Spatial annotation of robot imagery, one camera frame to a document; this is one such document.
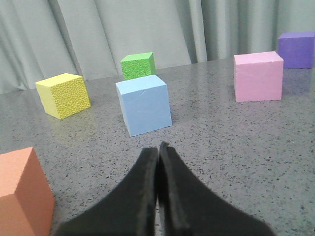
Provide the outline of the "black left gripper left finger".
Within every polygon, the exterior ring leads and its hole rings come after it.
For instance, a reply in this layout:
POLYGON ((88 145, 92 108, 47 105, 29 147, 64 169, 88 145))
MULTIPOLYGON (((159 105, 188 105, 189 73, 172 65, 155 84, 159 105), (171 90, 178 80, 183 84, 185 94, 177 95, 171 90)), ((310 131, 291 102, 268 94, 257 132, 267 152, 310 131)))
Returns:
POLYGON ((104 199, 62 224, 58 236, 153 236, 158 149, 142 149, 125 178, 104 199))

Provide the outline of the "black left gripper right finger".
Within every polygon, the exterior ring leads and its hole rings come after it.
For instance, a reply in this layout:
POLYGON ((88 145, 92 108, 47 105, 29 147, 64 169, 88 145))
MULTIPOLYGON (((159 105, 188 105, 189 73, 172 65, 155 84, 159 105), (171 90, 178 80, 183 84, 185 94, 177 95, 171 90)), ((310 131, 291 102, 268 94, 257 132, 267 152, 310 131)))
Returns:
POLYGON ((161 143, 158 200, 167 236, 272 236, 270 227, 206 187, 168 143, 161 143))

